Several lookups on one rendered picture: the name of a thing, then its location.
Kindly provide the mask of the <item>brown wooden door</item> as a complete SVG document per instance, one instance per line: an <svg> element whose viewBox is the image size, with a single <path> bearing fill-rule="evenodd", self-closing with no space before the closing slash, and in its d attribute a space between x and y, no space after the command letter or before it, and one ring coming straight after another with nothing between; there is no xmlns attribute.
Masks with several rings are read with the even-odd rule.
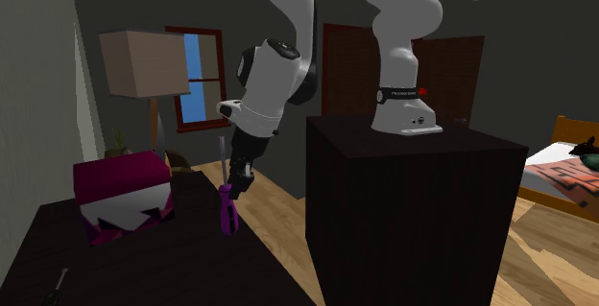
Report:
<svg viewBox="0 0 599 306"><path fill-rule="evenodd" d="M417 39L417 88L440 123L467 127L485 38L482 35ZM323 26L322 115L373 114L379 47L372 29Z"/></svg>

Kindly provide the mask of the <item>dark table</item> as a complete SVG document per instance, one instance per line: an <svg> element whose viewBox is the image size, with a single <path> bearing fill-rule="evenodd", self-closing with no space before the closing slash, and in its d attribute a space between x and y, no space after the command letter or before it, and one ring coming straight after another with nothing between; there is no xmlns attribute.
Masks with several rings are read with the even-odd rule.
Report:
<svg viewBox="0 0 599 306"><path fill-rule="evenodd" d="M0 306L315 306L245 222L225 235L201 172L174 177L175 217L90 247L74 200L38 208L0 287Z"/></svg>

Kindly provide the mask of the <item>floor lamp with beige shade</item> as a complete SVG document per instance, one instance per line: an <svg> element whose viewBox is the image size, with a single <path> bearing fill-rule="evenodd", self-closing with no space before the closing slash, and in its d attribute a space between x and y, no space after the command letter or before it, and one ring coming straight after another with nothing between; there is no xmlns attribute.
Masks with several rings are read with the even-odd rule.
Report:
<svg viewBox="0 0 599 306"><path fill-rule="evenodd" d="M184 35L127 29L100 33L99 40L109 93L149 101L153 150L164 156L158 100L190 93Z"/></svg>

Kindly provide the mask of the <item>purple screwdriver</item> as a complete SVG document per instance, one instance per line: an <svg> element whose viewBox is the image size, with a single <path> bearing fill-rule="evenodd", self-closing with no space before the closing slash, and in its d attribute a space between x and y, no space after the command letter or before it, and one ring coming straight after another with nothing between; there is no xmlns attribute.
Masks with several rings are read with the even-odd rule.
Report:
<svg viewBox="0 0 599 306"><path fill-rule="evenodd" d="M227 173L227 154L225 137L219 137L219 150L222 165L223 184L219 186L219 195L221 198L221 229L224 234L232 235L238 229L238 215L230 196L231 185L228 183Z"/></svg>

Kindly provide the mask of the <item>small potted plant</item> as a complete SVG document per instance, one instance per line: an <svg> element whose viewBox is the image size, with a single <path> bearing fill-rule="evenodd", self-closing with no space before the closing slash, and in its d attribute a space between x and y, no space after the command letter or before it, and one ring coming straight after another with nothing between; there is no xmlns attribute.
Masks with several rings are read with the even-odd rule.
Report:
<svg viewBox="0 0 599 306"><path fill-rule="evenodd" d="M125 145L126 134L119 129L112 129L111 132L115 141L115 147L106 149L104 158L132 154L132 151Z"/></svg>

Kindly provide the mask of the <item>dark robot stand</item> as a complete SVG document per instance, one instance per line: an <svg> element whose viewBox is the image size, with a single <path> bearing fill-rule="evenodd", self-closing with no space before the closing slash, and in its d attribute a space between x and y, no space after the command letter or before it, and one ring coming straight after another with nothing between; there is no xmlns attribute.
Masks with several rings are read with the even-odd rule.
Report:
<svg viewBox="0 0 599 306"><path fill-rule="evenodd" d="M490 306L528 150L369 115L306 121L306 241L326 306Z"/></svg>

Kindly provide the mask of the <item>dark green screwdriver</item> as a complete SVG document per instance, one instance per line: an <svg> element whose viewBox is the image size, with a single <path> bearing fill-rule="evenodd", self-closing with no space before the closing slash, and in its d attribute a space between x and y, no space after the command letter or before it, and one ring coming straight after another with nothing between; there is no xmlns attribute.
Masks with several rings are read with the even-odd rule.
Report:
<svg viewBox="0 0 599 306"><path fill-rule="evenodd" d="M62 298L62 291L60 290L60 286L62 284L64 276L68 271L69 268L64 268L61 270L60 278L57 282L56 287L44 296L41 306L60 306Z"/></svg>

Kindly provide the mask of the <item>wooden bed with patterned blanket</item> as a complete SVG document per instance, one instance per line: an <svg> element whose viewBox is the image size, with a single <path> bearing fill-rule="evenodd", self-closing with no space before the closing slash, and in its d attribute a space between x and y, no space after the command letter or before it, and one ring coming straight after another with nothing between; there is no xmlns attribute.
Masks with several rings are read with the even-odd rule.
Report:
<svg viewBox="0 0 599 306"><path fill-rule="evenodd" d="M599 147L599 123L556 119L551 144L527 158L517 195L599 224L599 163L594 169L572 151Z"/></svg>

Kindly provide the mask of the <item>magenta and white box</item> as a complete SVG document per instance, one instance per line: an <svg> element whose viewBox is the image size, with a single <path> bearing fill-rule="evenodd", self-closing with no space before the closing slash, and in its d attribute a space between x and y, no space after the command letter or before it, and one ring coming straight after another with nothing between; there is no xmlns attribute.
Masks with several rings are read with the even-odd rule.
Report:
<svg viewBox="0 0 599 306"><path fill-rule="evenodd" d="M92 247L175 218L171 173L153 151L73 166L73 190Z"/></svg>

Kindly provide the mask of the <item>red framed window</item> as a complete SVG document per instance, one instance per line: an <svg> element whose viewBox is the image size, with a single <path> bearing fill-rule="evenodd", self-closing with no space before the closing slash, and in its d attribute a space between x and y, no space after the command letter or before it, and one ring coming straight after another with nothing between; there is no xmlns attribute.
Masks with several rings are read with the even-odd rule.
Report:
<svg viewBox="0 0 599 306"><path fill-rule="evenodd" d="M189 94L174 97L177 133L228 127L216 109L227 98L222 32L177 26L165 31L183 35L190 88Z"/></svg>

